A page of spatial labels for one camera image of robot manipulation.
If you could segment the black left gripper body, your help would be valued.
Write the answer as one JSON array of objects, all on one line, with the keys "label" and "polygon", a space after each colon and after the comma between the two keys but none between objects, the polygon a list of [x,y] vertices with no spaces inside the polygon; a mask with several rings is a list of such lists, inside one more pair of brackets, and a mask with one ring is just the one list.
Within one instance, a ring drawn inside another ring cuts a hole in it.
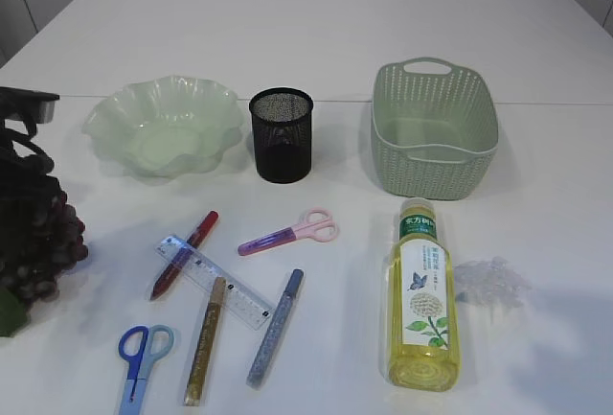
[{"label": "black left gripper body", "polygon": [[1,200],[38,202],[60,193],[57,179],[49,176],[54,161],[33,143],[40,105],[48,100],[1,89]]}]

